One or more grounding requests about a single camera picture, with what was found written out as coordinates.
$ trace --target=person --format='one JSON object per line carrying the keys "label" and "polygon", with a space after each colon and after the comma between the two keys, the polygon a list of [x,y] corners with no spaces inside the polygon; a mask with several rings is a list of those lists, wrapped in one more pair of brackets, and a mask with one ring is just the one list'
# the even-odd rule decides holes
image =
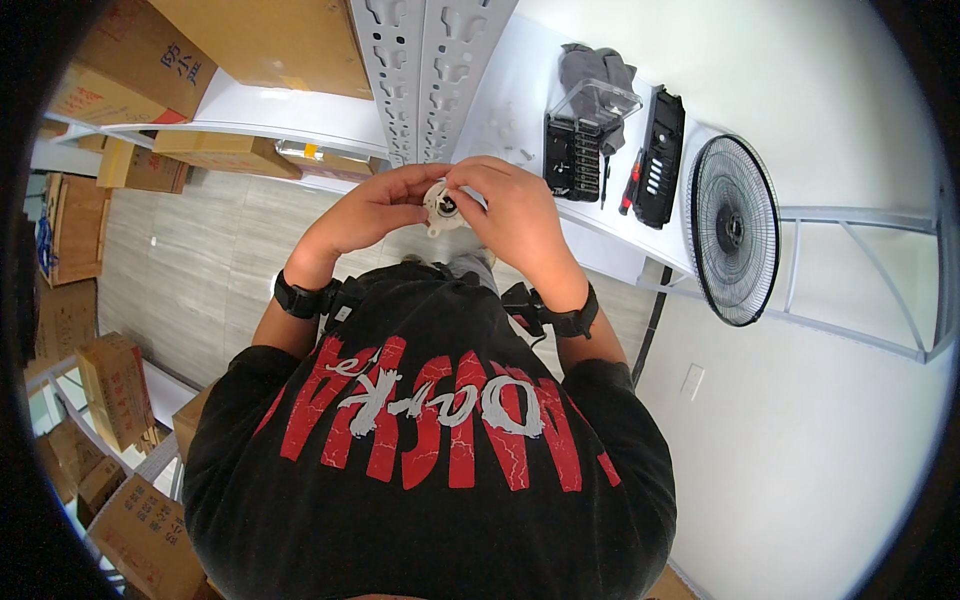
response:
{"label": "person", "polygon": [[[490,156],[361,183],[281,277],[322,290],[339,257],[424,223],[444,177],[547,309],[585,308],[545,182]],[[657,580],[670,454],[602,308],[589,338],[557,338],[559,383],[473,263],[487,285],[416,261],[358,277],[362,301],[319,343],[316,317],[271,300],[209,394],[184,475],[187,531],[227,598],[620,598]]]}

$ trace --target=black fan grille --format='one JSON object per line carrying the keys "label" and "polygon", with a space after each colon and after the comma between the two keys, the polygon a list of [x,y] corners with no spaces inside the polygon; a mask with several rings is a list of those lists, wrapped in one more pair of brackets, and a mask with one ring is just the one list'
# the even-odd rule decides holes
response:
{"label": "black fan grille", "polygon": [[780,264],[777,196],[746,141],[719,135],[701,149],[687,187],[687,230],[704,297],[723,321],[756,321]]}

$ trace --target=fan hub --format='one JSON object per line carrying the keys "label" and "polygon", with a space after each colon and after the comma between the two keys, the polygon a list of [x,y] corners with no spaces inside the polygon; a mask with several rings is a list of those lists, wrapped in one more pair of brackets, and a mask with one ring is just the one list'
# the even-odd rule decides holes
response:
{"label": "fan hub", "polygon": [[720,250],[733,255],[743,243],[743,215],[731,206],[722,206],[717,211],[717,242]]}

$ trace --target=black wrist strap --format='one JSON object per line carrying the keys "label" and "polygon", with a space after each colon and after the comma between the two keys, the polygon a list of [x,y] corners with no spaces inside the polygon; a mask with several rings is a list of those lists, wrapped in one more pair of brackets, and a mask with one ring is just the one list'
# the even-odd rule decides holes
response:
{"label": "black wrist strap", "polygon": [[340,291],[340,281],[331,279],[323,288],[310,291],[290,285],[283,278],[283,270],[276,274],[274,298],[287,314],[298,319],[315,319],[330,312],[334,298]]}
{"label": "black wrist strap", "polygon": [[562,338],[575,338],[582,335],[590,339],[590,326],[593,325],[593,320],[596,319],[597,311],[600,309],[597,296],[593,292],[593,284],[588,282],[587,301],[584,307],[565,313],[555,313],[544,306],[537,290],[530,290],[530,294],[537,307],[537,317],[541,323],[552,324],[554,334]]}

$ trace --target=gray pants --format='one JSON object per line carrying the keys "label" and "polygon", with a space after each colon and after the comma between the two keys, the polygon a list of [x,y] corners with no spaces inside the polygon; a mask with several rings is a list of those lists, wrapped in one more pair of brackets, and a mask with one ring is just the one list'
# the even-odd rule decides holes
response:
{"label": "gray pants", "polygon": [[493,279],[493,271],[487,264],[487,256],[482,250],[477,249],[454,256],[450,262],[446,263],[446,268],[455,278],[460,278],[468,272],[476,273],[480,278],[480,285],[500,295],[496,289],[496,281]]}

